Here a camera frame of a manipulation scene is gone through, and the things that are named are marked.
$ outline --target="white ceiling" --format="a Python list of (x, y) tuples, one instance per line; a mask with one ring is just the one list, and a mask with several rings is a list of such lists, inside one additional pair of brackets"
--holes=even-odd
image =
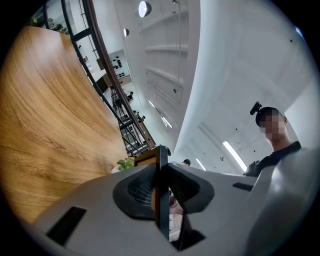
[[(117, 19), (112, 23), (106, 16), (97, 17), (100, 29), (100, 19), (105, 19), (113, 30), (130, 30), (118, 44), (115, 38), (111, 41), (124, 46), (139, 111), (155, 142), (176, 148), (178, 161), (189, 158), (197, 167), (198, 158), (208, 170), (224, 173), (242, 173), (224, 141), (246, 165), (269, 155), (271, 148), (250, 109), (260, 101), (284, 113), (314, 77), (305, 42), (295, 27), (266, 1), (181, 0), (179, 55), (179, 19), (172, 14), (177, 5), (172, 0), (149, 0), (151, 14), (140, 18), (139, 2), (108, 0), (107, 8), (116, 11)], [(101, 32), (105, 41), (111, 36), (107, 30)], [(148, 100), (172, 130), (162, 124)], [(291, 127), (289, 133), (297, 138)]]

